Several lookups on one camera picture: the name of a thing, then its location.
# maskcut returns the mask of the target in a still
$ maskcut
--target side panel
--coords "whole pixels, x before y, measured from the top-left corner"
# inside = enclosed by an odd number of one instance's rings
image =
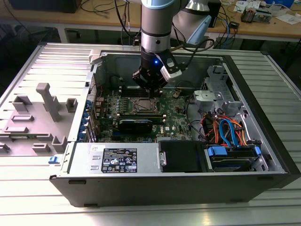
[[[254,119],[257,121],[260,129],[263,131],[282,168],[287,173],[289,173],[286,180],[276,186],[277,188],[282,188],[298,179],[300,177],[300,171],[297,168],[296,164],[293,162],[290,154],[280,140],[278,134],[276,133],[266,114],[262,110],[261,106],[257,102],[254,94],[250,90],[248,84],[241,75],[239,69],[236,67],[232,58],[230,56],[224,56],[223,58],[228,66],[230,74],[233,76],[233,83],[236,83],[236,85],[238,86],[241,95],[248,104],[249,109],[251,109]]]
[[[248,202],[285,175],[174,178],[56,178],[51,183],[76,207]]]

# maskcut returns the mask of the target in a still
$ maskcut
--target blue latch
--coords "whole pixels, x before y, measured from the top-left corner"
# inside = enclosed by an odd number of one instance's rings
[[[85,133],[79,133],[78,134],[78,138],[82,138],[82,139],[84,139],[85,138],[85,136],[86,136],[86,134]]]
[[[83,126],[88,122],[88,120],[86,119],[81,119],[80,124]]]
[[[87,113],[87,112],[84,112],[83,113],[83,118],[85,119],[85,118],[87,118],[89,116],[89,114]]]
[[[222,146],[212,146],[208,148],[209,156],[213,155],[228,155],[225,147]]]
[[[86,101],[86,106],[87,106],[87,108],[92,107],[92,102],[90,100],[87,100]]]
[[[58,162],[58,157],[57,156],[51,156],[49,161],[48,161],[49,164],[60,164]]]
[[[255,147],[255,151],[257,155],[261,155],[261,150],[259,147]]]
[[[85,129],[86,129],[85,126],[80,126],[80,127],[79,127],[79,132],[82,132],[82,131],[84,131]]]

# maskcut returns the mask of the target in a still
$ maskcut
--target motherboard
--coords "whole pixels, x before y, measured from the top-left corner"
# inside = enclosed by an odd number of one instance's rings
[[[96,109],[101,143],[191,140],[185,118],[187,96],[166,89],[149,98],[143,90],[103,90]]]

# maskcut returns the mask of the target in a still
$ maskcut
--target gray plastic bracket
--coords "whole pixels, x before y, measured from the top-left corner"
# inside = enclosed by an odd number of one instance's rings
[[[12,104],[17,112],[27,112],[26,105],[32,105],[27,96],[17,96]]]
[[[53,136],[51,133],[48,133],[46,136],[37,136],[37,139],[39,141],[51,141],[53,139]]]
[[[0,141],[13,141],[12,138],[9,137],[9,135],[7,136],[0,136]]]
[[[32,149],[35,152],[50,152],[50,147],[47,143],[34,143]]]
[[[60,143],[58,138],[55,136],[51,145],[57,152],[64,153],[67,146],[67,138],[64,136],[62,142]]]
[[[66,101],[66,107],[69,113],[74,113],[77,108],[77,99],[75,98],[68,98]]]
[[[60,121],[61,116],[58,113],[57,104],[50,95],[49,89],[49,83],[39,83],[36,87],[36,91],[41,94],[52,120]]]
[[[3,132],[5,133],[28,133],[27,127],[6,127]]]
[[[9,147],[6,144],[0,143],[0,153],[8,153]]]
[[[11,120],[13,122],[19,122],[19,121],[33,121],[33,116],[31,114],[29,115],[13,115],[13,117],[11,117]]]
[[[54,106],[56,107],[56,109],[57,110],[60,110],[60,103],[58,102],[58,100],[57,100],[57,97],[56,96],[51,96],[52,98],[53,98],[53,103],[54,103]],[[43,106],[44,106],[44,108],[45,108],[45,111],[47,111],[48,112],[48,108],[47,108],[47,106],[46,106],[46,104],[45,103],[43,103]]]

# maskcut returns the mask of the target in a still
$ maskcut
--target motherboard chip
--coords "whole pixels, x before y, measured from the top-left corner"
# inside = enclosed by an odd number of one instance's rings
[[[139,111],[151,110],[151,100],[150,99],[140,99],[137,105],[138,105]]]
[[[133,100],[133,111],[136,113],[158,113],[156,98],[137,98]]]

